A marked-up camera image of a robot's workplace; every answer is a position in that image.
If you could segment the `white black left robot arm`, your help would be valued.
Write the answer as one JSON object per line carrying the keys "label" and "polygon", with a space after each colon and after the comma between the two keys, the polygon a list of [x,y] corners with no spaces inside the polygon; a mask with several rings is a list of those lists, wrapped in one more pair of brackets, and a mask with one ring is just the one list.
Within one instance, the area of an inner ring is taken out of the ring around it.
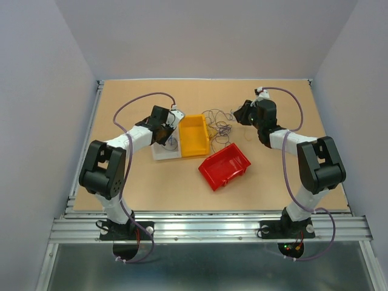
{"label": "white black left robot arm", "polygon": [[107,214],[97,226],[104,235],[114,231],[130,238],[135,231],[133,210],[122,198],[133,154],[154,143],[165,145],[185,114],[175,108],[154,106],[150,116],[108,141],[90,143],[79,174],[79,185],[95,195]]}

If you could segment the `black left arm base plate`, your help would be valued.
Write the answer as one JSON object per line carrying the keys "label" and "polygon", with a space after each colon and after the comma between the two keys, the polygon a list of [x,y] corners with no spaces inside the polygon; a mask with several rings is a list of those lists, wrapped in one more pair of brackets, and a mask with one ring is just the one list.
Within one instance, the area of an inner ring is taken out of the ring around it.
{"label": "black left arm base plate", "polygon": [[111,220],[97,220],[95,225],[100,230],[101,241],[151,241],[149,232],[141,230],[134,223],[117,224]]}

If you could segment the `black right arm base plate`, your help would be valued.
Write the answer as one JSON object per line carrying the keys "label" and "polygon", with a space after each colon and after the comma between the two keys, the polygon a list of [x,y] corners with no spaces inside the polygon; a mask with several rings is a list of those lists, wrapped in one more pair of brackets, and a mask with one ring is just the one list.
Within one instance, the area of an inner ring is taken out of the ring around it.
{"label": "black right arm base plate", "polygon": [[315,232],[309,232],[308,226],[312,226],[311,219],[297,222],[282,222],[279,220],[262,220],[259,222],[262,239],[296,239],[303,234],[303,238],[315,238]]}

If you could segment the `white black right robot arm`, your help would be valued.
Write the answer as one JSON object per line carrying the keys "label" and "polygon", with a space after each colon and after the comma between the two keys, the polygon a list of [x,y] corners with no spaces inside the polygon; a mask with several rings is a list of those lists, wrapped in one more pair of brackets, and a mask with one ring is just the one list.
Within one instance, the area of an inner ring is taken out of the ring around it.
{"label": "white black right robot arm", "polygon": [[276,104],[269,99],[246,100],[233,114],[239,124],[256,128],[266,147],[298,159],[298,193],[291,196],[279,220],[261,221],[258,235],[263,239],[286,239],[302,233],[313,238],[311,216],[321,199],[346,179],[346,171],[331,137],[299,135],[278,125],[276,114]]}

